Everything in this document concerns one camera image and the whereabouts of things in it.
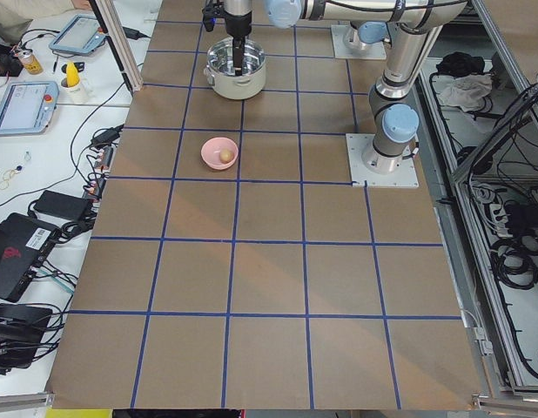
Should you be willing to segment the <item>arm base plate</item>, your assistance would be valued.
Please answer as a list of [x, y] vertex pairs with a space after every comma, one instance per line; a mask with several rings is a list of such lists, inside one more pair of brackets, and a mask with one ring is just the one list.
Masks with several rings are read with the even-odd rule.
[[384, 40], [387, 25], [382, 22], [364, 22], [359, 27], [351, 24], [331, 26], [334, 57], [383, 61], [387, 58]]
[[346, 150], [353, 187], [418, 188], [414, 156], [405, 146], [397, 157], [385, 157], [373, 147], [373, 134], [348, 133]]

